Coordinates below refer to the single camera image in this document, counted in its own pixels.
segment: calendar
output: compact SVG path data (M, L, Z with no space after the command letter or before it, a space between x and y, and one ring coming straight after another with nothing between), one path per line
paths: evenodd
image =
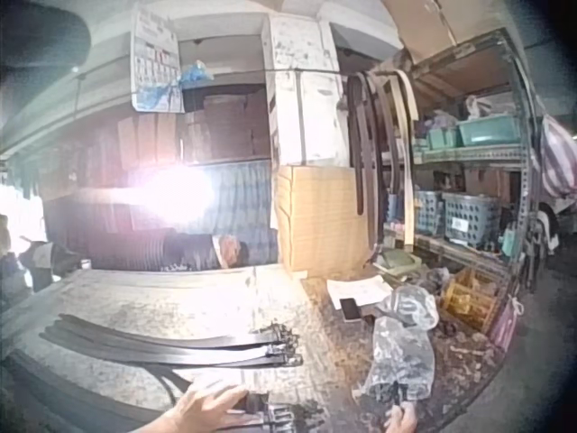
M182 113L179 41L170 22L146 8L133 13L131 92L140 112Z

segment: smartphone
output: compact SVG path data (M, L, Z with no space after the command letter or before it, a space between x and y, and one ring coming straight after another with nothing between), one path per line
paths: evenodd
M344 320L350 322L352 320L361 319L361 311L357 306L354 298L339 299L341 302L341 309L343 310Z

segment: shelving unit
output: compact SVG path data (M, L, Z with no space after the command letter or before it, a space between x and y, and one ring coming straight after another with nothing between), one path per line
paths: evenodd
M520 127L519 143L414 151L412 154L412 163L417 170L436 170L437 165L453 162L462 164L466 169L499 169L520 173L520 196L516 200L517 232L513 253L507 261L450 243L440 236L415 233L416 247L485 273L504 288L501 291L501 298L504 299L518 283L523 247L527 232L532 230L537 205L538 173L532 171L531 162L531 149L538 146L535 109L520 61L508 36L496 31L424 60L410 70L410 76L413 87L421 95L420 108L427 111L463 101L467 95L487 95L493 90L499 93L504 88L512 93ZM445 84L446 89L435 90L431 86L433 81ZM462 94L455 95L456 89ZM387 169L391 164L388 152L382 154L382 161ZM402 240L402 231L395 232L395 235Z

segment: bright light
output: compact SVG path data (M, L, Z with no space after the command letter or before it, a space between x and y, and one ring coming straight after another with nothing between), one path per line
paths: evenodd
M144 196L146 207L171 223L200 218L214 199L205 173L181 166L158 173L144 187Z

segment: person's hand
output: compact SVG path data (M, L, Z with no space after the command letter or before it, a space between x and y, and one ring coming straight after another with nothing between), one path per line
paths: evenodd
M227 411L247 393L242 385L196 378L167 414L178 433L207 433L230 427L239 424L240 417Z
M385 427L386 433L413 433L417 429L415 405L410 401L403 401L400 407L393 406Z

